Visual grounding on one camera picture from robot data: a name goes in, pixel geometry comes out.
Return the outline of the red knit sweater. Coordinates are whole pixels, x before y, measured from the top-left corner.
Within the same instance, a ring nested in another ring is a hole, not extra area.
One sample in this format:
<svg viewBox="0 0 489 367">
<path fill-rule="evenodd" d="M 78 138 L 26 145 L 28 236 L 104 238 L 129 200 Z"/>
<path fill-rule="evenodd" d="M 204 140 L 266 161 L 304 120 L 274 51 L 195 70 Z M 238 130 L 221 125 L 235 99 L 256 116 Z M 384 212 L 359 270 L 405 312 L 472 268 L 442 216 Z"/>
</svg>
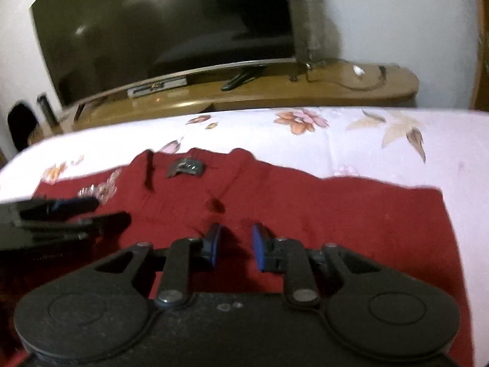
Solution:
<svg viewBox="0 0 489 367">
<path fill-rule="evenodd" d="M 125 211 L 69 263 L 7 272 L 16 283 L 15 366 L 471 366 L 468 296 L 442 193 L 358 177 L 319 179 L 236 149 L 145 151 L 128 165 L 33 198 L 93 196 L 79 219 Z M 216 265 L 177 309 L 155 303 L 165 249 L 221 225 Z M 291 306 L 260 272 L 254 224 L 300 241 L 316 306 Z M 18 283 L 35 284 L 32 290 Z"/>
</svg>

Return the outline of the clear glass vase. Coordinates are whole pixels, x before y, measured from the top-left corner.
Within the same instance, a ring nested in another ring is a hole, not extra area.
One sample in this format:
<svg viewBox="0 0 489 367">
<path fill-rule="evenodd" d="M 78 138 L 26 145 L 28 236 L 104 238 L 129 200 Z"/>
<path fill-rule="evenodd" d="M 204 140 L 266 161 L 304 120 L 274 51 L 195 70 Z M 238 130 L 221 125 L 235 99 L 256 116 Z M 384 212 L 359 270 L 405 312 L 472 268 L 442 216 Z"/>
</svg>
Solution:
<svg viewBox="0 0 489 367">
<path fill-rule="evenodd" d="M 297 60 L 312 65 L 332 58 L 336 30 L 326 15 L 325 1 L 291 0 L 290 9 Z"/>
</svg>

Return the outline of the black chair backrest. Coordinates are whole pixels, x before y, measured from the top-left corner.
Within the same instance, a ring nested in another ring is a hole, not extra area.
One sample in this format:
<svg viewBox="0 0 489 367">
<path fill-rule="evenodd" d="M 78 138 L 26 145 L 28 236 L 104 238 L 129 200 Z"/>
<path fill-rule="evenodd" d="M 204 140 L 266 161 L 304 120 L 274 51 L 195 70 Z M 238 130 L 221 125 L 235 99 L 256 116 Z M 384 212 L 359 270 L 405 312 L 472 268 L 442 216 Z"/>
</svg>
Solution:
<svg viewBox="0 0 489 367">
<path fill-rule="evenodd" d="M 36 115 L 25 101 L 18 101 L 7 115 L 7 125 L 18 152 L 29 147 L 29 137 L 39 124 Z"/>
</svg>

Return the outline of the large black television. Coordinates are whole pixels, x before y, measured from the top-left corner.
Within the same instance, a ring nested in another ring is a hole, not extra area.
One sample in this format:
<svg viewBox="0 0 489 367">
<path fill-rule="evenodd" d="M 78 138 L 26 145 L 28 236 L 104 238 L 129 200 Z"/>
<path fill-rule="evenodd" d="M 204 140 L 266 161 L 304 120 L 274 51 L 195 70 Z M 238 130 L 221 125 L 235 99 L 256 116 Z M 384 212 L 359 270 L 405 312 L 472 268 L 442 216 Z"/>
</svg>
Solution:
<svg viewBox="0 0 489 367">
<path fill-rule="evenodd" d="M 295 53 L 289 0 L 36 0 L 61 104 L 185 70 Z"/>
</svg>

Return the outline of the black thermos bottle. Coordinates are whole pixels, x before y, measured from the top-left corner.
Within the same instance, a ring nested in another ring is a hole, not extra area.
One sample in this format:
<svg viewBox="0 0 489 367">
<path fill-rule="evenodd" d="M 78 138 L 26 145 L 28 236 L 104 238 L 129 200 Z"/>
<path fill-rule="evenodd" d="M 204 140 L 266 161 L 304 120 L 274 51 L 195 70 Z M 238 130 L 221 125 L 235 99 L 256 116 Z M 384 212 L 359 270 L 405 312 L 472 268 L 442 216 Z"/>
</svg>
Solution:
<svg viewBox="0 0 489 367">
<path fill-rule="evenodd" d="M 57 128 L 59 126 L 59 122 L 56 118 L 56 115 L 50 105 L 49 99 L 46 94 L 39 94 L 36 98 L 36 102 L 40 106 L 42 113 L 44 114 L 48 125 L 51 128 Z"/>
</svg>

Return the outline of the wooden tv cabinet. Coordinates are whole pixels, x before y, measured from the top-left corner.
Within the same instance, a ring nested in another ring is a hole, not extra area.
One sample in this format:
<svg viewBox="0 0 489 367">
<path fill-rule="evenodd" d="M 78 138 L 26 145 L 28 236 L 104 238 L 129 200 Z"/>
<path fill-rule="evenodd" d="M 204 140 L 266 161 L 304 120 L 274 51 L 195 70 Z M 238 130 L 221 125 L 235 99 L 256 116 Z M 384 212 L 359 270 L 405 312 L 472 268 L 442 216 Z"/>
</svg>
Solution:
<svg viewBox="0 0 489 367">
<path fill-rule="evenodd" d="M 353 65 L 360 66 L 364 76 L 357 76 Z M 129 98 L 120 92 L 69 108 L 60 117 L 59 127 L 39 124 L 29 144 L 88 128 L 195 113 L 298 106 L 391 107 L 410 102 L 419 91 L 418 77 L 398 65 L 327 61 L 307 68 L 277 64 L 234 90 L 222 90 L 223 84 L 238 73 L 237 69 L 219 70 L 197 75 L 186 86 L 152 95 Z"/>
</svg>

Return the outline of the small white object on cabinet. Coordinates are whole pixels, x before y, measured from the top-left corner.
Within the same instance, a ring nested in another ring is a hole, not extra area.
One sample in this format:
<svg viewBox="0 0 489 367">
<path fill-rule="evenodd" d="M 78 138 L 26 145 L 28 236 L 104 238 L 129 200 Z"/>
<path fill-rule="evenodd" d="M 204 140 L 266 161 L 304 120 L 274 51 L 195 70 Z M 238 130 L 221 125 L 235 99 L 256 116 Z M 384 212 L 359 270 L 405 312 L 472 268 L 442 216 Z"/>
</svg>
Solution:
<svg viewBox="0 0 489 367">
<path fill-rule="evenodd" d="M 353 65 L 352 68 L 357 76 L 364 76 L 365 71 L 360 66 Z"/>
</svg>

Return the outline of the floral white bed sheet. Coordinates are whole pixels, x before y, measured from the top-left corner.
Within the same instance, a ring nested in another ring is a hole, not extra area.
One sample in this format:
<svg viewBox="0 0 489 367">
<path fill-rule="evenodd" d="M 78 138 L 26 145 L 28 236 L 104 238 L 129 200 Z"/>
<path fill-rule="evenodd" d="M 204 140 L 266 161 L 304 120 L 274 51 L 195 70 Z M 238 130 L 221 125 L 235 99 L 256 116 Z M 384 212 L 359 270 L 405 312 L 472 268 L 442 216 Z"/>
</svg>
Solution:
<svg viewBox="0 0 489 367">
<path fill-rule="evenodd" d="M 300 108 L 314 129 L 295 135 L 277 109 L 197 113 L 92 128 L 49 138 L 1 171 L 1 199 L 31 196 L 45 171 L 84 176 L 144 150 L 235 148 L 312 175 L 363 176 L 438 187 L 453 223 L 472 312 L 475 363 L 488 363 L 488 115 L 462 110 Z"/>
</svg>

